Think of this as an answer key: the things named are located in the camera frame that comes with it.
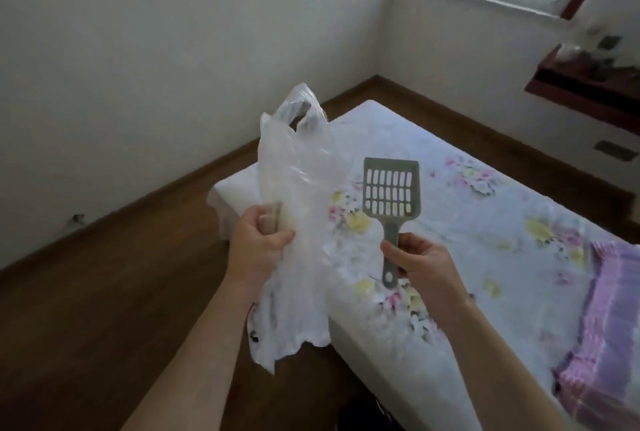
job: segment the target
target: litter scoop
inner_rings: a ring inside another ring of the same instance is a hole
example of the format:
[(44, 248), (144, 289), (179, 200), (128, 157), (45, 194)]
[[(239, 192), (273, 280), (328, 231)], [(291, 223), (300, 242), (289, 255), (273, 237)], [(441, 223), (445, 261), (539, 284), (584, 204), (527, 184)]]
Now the litter scoop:
[[(411, 160), (364, 159), (362, 210), (377, 218), (385, 240), (398, 245), (400, 227), (420, 215), (420, 164)], [(382, 284), (390, 290), (398, 283), (398, 267), (385, 257)]]

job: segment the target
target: white bed sheet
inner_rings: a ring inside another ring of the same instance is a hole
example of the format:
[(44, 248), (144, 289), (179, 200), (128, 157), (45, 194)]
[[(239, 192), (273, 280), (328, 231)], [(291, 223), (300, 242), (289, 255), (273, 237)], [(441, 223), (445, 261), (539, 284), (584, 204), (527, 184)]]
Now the white bed sheet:
[[(352, 163), (336, 206), (358, 205), (364, 156), (419, 160), (422, 213), (403, 231), (446, 244), (478, 306), (550, 394), (550, 369), (577, 335), (591, 278), (588, 241), (615, 237), (375, 101), (331, 126)], [(236, 214), (259, 203), (256, 165), (217, 183), (210, 202), (216, 196)], [(349, 227), (335, 229), (335, 239), (347, 243), (340, 277), (331, 281), (334, 346), (406, 429), (479, 430), (446, 339), (433, 328), (422, 338), (410, 320), (389, 311), (380, 285), (373, 295), (370, 285), (358, 285), (380, 277), (381, 226)], [(583, 429), (569, 420), (568, 428)]]

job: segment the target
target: green litter scoop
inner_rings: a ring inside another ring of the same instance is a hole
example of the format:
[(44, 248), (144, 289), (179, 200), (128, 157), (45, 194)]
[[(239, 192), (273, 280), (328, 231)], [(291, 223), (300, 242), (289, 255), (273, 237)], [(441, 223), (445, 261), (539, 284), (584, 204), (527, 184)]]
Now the green litter scoop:
[[(411, 160), (364, 159), (362, 210), (377, 218), (385, 240), (398, 245), (400, 227), (420, 215), (420, 164)], [(392, 290), (398, 283), (398, 267), (385, 257), (382, 284)]]

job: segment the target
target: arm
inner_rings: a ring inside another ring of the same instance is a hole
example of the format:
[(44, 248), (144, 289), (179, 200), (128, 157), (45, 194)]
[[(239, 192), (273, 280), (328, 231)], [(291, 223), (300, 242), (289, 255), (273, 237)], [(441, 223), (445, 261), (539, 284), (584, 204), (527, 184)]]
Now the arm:
[(465, 289), (449, 251), (414, 234), (381, 244), (402, 267), (458, 361), (483, 429), (562, 431), (564, 417)]
[(217, 429), (225, 409), (244, 321), (293, 231), (263, 236), (254, 206), (240, 218), (227, 273), (178, 353), (123, 427), (123, 431)]

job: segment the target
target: hand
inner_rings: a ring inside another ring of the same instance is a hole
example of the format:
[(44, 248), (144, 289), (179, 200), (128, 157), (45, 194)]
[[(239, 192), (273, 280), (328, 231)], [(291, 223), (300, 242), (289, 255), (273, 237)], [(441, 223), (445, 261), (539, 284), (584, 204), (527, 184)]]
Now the hand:
[(270, 211), (268, 205), (249, 207), (240, 217), (231, 239), (225, 282), (240, 288), (249, 303), (258, 299), (264, 283), (282, 258), (282, 249), (296, 235), (293, 231), (262, 235), (258, 230), (260, 216)]
[(382, 253), (406, 272), (427, 311), (440, 328), (455, 325), (471, 297), (446, 247), (416, 234), (400, 234), (398, 247), (382, 241)]

